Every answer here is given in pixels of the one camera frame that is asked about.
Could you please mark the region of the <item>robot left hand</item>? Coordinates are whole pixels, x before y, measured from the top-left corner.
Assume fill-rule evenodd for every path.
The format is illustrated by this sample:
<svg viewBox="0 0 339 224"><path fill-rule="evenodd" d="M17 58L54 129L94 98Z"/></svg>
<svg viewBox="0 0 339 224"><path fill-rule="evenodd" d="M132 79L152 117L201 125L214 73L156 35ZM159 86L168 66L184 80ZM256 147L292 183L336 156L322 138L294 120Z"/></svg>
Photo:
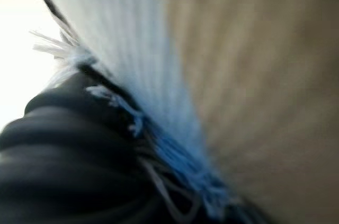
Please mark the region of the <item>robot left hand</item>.
<svg viewBox="0 0 339 224"><path fill-rule="evenodd" d="M1 223L206 223L132 118L76 73L1 133Z"/></svg>

